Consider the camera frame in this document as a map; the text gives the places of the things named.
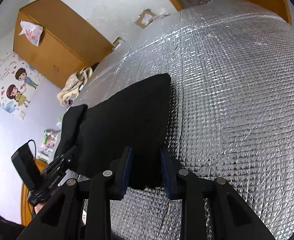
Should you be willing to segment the person's left hand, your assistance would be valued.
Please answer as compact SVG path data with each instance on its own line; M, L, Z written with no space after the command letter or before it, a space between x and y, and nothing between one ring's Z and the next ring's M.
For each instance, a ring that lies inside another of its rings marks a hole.
M40 212L40 210L44 207L46 203L39 203L34 207L34 211L37 214L38 212Z

